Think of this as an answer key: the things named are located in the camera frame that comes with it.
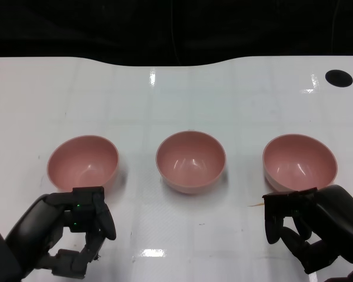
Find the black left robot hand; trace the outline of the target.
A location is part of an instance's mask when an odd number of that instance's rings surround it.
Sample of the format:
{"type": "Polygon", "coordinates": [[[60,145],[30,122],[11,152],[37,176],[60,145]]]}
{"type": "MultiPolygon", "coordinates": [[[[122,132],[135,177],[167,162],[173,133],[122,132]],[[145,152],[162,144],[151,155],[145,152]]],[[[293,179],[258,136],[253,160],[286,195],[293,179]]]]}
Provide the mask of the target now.
{"type": "Polygon", "coordinates": [[[116,230],[104,188],[99,186],[41,196],[18,220],[5,242],[19,263],[22,277],[34,269],[48,269],[55,276],[83,279],[106,239],[115,240],[116,230]],[[72,233],[85,234],[84,248],[60,249],[50,255],[49,250],[62,238],[66,227],[72,233]]]}

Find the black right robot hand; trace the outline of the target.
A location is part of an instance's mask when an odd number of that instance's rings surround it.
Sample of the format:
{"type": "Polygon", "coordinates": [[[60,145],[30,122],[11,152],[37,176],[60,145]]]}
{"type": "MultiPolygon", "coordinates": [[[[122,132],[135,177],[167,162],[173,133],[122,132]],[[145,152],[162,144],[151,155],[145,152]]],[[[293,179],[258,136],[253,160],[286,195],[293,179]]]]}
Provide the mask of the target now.
{"type": "MultiPolygon", "coordinates": [[[[269,244],[282,240],[311,274],[338,257],[353,264],[353,197],[341,186],[263,196],[269,244]]],[[[353,281],[353,271],[343,281],[353,281]]]]}

